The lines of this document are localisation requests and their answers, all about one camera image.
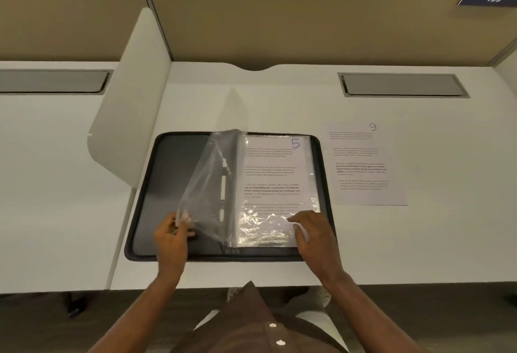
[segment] hand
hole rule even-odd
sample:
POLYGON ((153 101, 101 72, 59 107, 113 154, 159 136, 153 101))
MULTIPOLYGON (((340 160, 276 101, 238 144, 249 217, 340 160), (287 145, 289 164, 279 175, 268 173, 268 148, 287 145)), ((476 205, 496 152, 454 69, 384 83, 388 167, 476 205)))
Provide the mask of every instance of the hand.
POLYGON ((289 217, 288 221, 299 223, 307 231, 309 241, 300 226, 293 225, 301 257, 327 290, 341 280, 350 279, 341 264, 338 241, 324 215, 306 210, 289 217))
POLYGON ((175 228, 176 213, 169 213, 155 231, 155 242, 158 245, 158 279, 176 285, 187 262, 187 237, 194 236, 189 232, 190 216, 175 228))

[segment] right hand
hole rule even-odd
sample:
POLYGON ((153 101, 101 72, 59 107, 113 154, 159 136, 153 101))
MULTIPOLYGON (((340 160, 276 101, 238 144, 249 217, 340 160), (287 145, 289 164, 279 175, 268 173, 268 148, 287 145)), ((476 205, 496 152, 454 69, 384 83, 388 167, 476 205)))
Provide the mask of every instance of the right hand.
POLYGON ((308 241, 301 228, 293 225, 301 257, 327 290, 339 281, 350 279, 341 264, 338 241, 323 214, 305 210, 289 217, 288 221, 297 222, 307 231, 308 241))

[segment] floor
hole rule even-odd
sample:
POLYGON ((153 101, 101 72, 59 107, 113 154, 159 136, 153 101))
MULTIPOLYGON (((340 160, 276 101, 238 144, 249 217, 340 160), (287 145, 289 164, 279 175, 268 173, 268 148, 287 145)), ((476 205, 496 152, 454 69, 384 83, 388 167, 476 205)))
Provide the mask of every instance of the floor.
MULTIPOLYGON (((517 352, 517 308, 503 297, 515 283, 365 286, 366 293, 429 352, 517 352)), ((264 289, 275 306, 279 288, 264 289)), ((60 294, 0 299, 0 351, 85 352, 133 302, 139 291, 105 291, 68 319, 60 294)), ((168 352, 178 338, 225 301, 223 289, 180 290, 165 313, 148 352, 168 352)), ((363 352, 332 303, 328 312, 352 353, 363 352)))

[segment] left hand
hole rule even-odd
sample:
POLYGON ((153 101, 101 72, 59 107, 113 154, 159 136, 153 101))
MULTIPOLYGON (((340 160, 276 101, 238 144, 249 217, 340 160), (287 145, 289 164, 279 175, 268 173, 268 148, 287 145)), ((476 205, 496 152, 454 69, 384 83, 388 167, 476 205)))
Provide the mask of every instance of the left hand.
POLYGON ((178 284, 187 262, 187 237, 195 234, 188 231, 189 221, 190 217, 184 216, 175 229, 176 213, 168 213, 155 231, 158 278, 174 287, 178 284))

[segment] brown shirt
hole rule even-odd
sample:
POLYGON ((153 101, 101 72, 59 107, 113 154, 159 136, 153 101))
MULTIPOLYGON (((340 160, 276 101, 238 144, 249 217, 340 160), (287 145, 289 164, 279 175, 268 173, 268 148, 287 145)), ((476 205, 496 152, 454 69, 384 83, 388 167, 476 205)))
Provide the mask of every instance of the brown shirt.
POLYGON ((348 353, 319 327, 272 314, 252 282, 207 323, 186 334, 171 353, 348 353))

